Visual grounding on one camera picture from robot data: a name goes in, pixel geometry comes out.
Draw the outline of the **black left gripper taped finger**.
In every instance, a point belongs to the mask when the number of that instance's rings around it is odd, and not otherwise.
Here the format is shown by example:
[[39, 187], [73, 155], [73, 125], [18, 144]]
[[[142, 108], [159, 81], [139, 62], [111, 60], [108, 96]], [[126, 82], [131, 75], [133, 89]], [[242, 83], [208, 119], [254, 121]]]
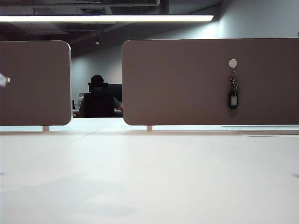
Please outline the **black left gripper taped finger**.
[[0, 73], [0, 87], [5, 87], [10, 82], [10, 78]]

